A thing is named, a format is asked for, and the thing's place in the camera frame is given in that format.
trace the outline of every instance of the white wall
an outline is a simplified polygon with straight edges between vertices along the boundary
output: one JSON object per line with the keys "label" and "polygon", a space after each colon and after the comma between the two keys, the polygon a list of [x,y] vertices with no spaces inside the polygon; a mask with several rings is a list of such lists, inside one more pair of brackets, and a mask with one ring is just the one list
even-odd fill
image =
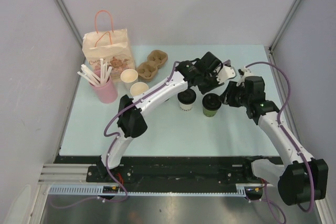
{"label": "white wall", "polygon": [[[294,0],[64,0],[79,31],[109,10],[132,44],[262,44],[269,46]],[[99,17],[99,28],[110,29]]]}
{"label": "white wall", "polygon": [[53,0],[0,6],[2,223],[24,185],[34,195],[42,165],[51,161],[83,56]]}
{"label": "white wall", "polygon": [[329,165],[327,193],[336,209],[336,0],[303,0],[274,53],[291,80],[300,139]]}

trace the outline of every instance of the brown cardboard cup holder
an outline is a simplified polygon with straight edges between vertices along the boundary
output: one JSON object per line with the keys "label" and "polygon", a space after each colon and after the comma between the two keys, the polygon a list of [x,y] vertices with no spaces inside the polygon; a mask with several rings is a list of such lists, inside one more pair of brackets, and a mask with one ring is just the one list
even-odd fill
{"label": "brown cardboard cup holder", "polygon": [[147,56],[147,61],[138,66],[138,74],[145,81],[151,81],[158,70],[167,62],[168,55],[161,50],[154,50]]}

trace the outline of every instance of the white table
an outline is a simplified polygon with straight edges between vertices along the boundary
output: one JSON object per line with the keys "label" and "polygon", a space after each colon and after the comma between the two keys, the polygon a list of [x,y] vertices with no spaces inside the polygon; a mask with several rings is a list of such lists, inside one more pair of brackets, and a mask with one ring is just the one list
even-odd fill
{"label": "white table", "polygon": [[[168,54],[168,62],[149,86],[167,77],[175,60],[201,58],[207,51],[222,61],[230,59],[236,69],[255,61],[268,61],[261,45],[199,45],[199,46],[134,46],[133,55],[138,66],[154,49]],[[253,66],[251,70],[263,77],[266,83],[266,99],[273,100],[279,107],[275,82],[270,68]],[[111,104],[100,103],[88,82],[80,80],[65,136],[61,156],[101,155],[111,144],[112,138],[103,136],[107,123],[117,113],[119,99],[127,93],[122,83],[117,83],[118,99]],[[212,92],[221,94],[226,85]],[[213,118],[202,112],[203,95],[196,87],[197,99],[191,111],[179,108],[177,97],[156,108],[145,120],[147,131],[133,140],[125,156],[277,156],[269,138],[248,119],[245,108],[230,108],[222,105]],[[114,132],[117,124],[110,127]]]}

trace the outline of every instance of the paper bag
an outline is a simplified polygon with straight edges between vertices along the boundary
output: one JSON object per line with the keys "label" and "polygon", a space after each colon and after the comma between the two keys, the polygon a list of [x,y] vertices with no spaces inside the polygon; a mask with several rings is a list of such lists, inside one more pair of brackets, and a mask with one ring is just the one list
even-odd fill
{"label": "paper bag", "polygon": [[[111,31],[97,30],[97,15],[101,12],[110,15]],[[119,81],[123,70],[135,69],[127,29],[114,30],[112,16],[106,10],[97,12],[94,24],[96,31],[84,35],[82,51],[93,70],[100,69],[100,58],[102,58],[108,63],[108,67],[112,67],[111,78]]]}

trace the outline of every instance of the bag handle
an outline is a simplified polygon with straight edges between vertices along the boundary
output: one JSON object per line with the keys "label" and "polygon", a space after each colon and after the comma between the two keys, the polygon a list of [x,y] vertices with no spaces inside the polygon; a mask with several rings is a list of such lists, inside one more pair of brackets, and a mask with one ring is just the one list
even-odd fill
{"label": "bag handle", "polygon": [[110,42],[111,42],[111,44],[112,44],[111,33],[110,33],[109,31],[107,31],[106,33],[104,33],[104,34],[103,34],[103,35],[96,41],[95,47],[97,47],[97,43],[98,43],[98,41],[100,41],[101,38],[104,37],[105,34],[109,34],[109,35],[110,35]]}
{"label": "bag handle", "polygon": [[95,15],[95,21],[94,21],[94,28],[96,29],[96,32],[98,33],[98,29],[97,29],[97,16],[98,16],[98,14],[100,14],[100,13],[107,13],[109,16],[110,16],[110,19],[111,19],[111,27],[112,27],[112,32],[114,32],[114,30],[113,30],[113,21],[112,21],[112,15],[107,11],[107,10],[100,10],[100,11],[98,11],[97,13],[96,13],[96,15]]}

